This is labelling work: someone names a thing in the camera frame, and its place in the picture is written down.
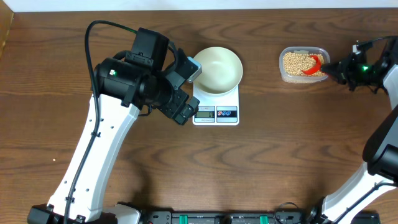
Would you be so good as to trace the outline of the red measuring scoop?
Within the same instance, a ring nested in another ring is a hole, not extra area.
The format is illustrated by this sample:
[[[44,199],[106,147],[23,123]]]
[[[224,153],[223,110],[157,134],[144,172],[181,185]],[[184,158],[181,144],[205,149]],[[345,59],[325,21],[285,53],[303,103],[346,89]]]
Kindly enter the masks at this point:
[[[322,65],[322,62],[317,55],[310,55],[310,58],[314,59],[315,64],[312,68],[309,68],[307,70],[302,70],[302,73],[307,76],[317,73],[321,69],[321,65]]]

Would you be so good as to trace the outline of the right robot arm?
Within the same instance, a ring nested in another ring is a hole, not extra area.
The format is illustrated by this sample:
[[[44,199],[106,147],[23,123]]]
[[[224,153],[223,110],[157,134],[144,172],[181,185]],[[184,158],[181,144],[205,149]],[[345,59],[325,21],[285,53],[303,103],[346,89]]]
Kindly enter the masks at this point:
[[[373,93],[384,90],[392,111],[366,142],[359,169],[313,208],[308,223],[351,223],[373,200],[397,188],[397,36],[384,40],[381,56],[372,65],[366,52],[374,41],[368,40],[354,44],[352,52],[339,62],[320,67],[351,91],[358,86],[371,86]]]

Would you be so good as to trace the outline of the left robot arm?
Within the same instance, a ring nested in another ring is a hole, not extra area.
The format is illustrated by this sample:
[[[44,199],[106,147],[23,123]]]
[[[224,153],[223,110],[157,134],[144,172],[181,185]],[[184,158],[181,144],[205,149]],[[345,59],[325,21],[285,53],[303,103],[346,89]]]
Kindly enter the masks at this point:
[[[134,31],[132,48],[90,65],[92,96],[85,127],[68,169],[46,204],[34,205],[28,223],[139,223],[127,203],[104,206],[109,176],[121,145],[142,109],[157,109],[185,124],[199,101],[182,90],[201,74],[201,65],[166,36]]]

